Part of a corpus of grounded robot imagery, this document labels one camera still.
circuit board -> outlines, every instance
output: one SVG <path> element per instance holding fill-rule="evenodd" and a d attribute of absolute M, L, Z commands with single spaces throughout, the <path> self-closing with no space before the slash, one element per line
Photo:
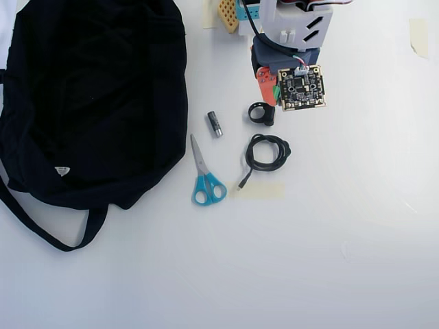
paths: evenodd
<path fill-rule="evenodd" d="M 279 70 L 278 81 L 284 111 L 326 106 L 320 65 L 311 65 L 308 74 L 301 76 L 296 76 L 294 69 Z"/>

yellow object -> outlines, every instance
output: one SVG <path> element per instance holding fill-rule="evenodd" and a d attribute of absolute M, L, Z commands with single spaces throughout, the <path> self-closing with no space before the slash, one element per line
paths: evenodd
<path fill-rule="evenodd" d="M 236 17 L 235 0 L 221 0 L 218 5 L 218 16 L 221 18 L 228 33 L 235 32 L 239 24 Z"/>
<path fill-rule="evenodd" d="M 237 191 L 238 182 L 227 182 L 227 197 L 231 199 L 274 200 L 285 199 L 286 186 L 281 182 L 248 182 Z"/>
<path fill-rule="evenodd" d="M 410 39 L 414 52 L 428 59 L 428 24 L 425 19 L 410 19 Z"/>

masking tape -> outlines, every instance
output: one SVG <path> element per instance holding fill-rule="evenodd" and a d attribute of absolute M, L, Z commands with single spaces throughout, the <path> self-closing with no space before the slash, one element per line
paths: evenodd
<path fill-rule="evenodd" d="M 218 27 L 217 7 L 220 0 L 203 0 L 203 29 L 212 29 Z"/>
<path fill-rule="evenodd" d="M 232 199 L 285 199 L 285 184 L 279 182 L 252 182 L 249 181 L 240 191 L 239 182 L 227 182 L 227 197 Z"/>
<path fill-rule="evenodd" d="M 425 19 L 410 19 L 412 49 L 422 58 L 428 58 L 428 24 Z"/>

wire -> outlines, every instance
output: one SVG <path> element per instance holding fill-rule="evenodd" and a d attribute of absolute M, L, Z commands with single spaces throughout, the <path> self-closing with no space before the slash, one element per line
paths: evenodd
<path fill-rule="evenodd" d="M 354 0 L 309 0 L 307 11 L 315 5 L 347 5 L 353 1 Z"/>
<path fill-rule="evenodd" d="M 306 66 L 305 61 L 297 55 L 293 55 L 293 58 L 297 59 L 302 65 Z"/>
<path fill-rule="evenodd" d="M 256 161 L 254 159 L 253 147 L 262 141 L 267 141 L 273 144 L 276 144 L 279 148 L 279 153 L 276 160 L 273 163 L 263 163 Z M 287 141 L 283 141 L 277 136 L 273 135 L 262 135 L 256 134 L 252 137 L 250 144 L 247 147 L 246 151 L 246 162 L 250 167 L 250 172 L 247 176 L 239 183 L 238 190 L 242 189 L 244 185 L 246 185 L 248 179 L 252 175 L 253 171 L 275 171 L 281 168 L 286 162 L 288 157 L 291 155 L 291 149 L 289 148 L 289 144 Z"/>
<path fill-rule="evenodd" d="M 261 36 L 261 34 L 258 32 L 258 29 L 256 28 L 256 25 L 254 24 L 252 15 L 251 15 L 251 13 L 250 13 L 250 11 L 248 9 L 248 6 L 247 6 L 247 0 L 242 0 L 242 4 L 244 5 L 244 9 L 246 10 L 248 21 L 250 22 L 250 25 L 251 25 L 251 27 L 253 29 L 253 32 L 256 35 L 256 37 L 259 39 L 259 41 L 261 41 L 263 44 L 269 46 L 271 49 L 279 51 L 280 53 L 283 53 L 284 55 L 286 55 L 288 57 L 293 57 L 293 58 L 299 60 L 300 57 L 294 55 L 293 51 L 291 49 L 282 47 L 282 46 L 278 45 L 277 43 L 275 43 L 275 42 L 273 42 L 271 40 L 268 40 L 267 38 L 263 38 Z M 306 65 L 304 60 L 302 60 L 301 63 L 302 63 L 302 65 Z"/>

cable connector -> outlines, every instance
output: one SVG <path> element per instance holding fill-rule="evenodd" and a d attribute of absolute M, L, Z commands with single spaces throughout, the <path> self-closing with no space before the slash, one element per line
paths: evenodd
<path fill-rule="evenodd" d="M 295 77 L 302 77 L 309 73 L 309 66 L 308 65 L 300 65 L 297 66 L 294 70 L 294 76 Z"/>

